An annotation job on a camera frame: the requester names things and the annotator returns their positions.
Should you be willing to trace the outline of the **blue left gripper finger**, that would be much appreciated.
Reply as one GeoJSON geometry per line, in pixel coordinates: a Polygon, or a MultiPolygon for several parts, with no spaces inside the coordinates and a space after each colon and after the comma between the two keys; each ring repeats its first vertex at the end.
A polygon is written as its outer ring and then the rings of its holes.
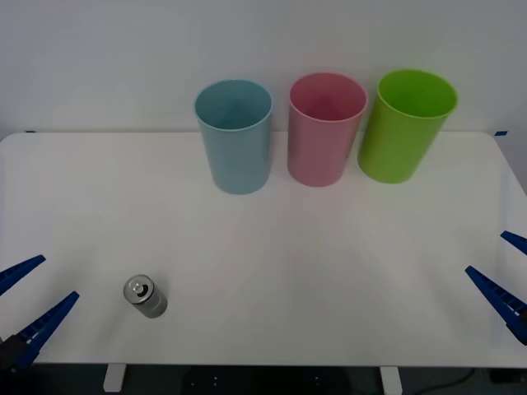
{"type": "Polygon", "coordinates": [[[44,255],[37,255],[33,258],[27,259],[22,263],[18,263],[0,272],[0,295],[6,293],[23,277],[37,268],[46,260],[44,255]]]}
{"type": "Polygon", "coordinates": [[[73,291],[52,309],[1,343],[1,371],[17,373],[35,361],[80,295],[73,291]]]}

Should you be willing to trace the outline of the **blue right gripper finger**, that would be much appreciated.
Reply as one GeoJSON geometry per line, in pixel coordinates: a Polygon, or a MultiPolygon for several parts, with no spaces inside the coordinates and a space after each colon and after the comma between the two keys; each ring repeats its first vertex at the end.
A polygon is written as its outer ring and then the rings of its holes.
{"type": "Polygon", "coordinates": [[[526,345],[526,303],[499,286],[472,266],[466,274],[496,310],[515,338],[526,345]]]}
{"type": "Polygon", "coordinates": [[[524,255],[527,254],[527,239],[517,234],[511,233],[510,231],[503,231],[500,237],[509,244],[513,245],[516,249],[521,251],[524,255]]]}

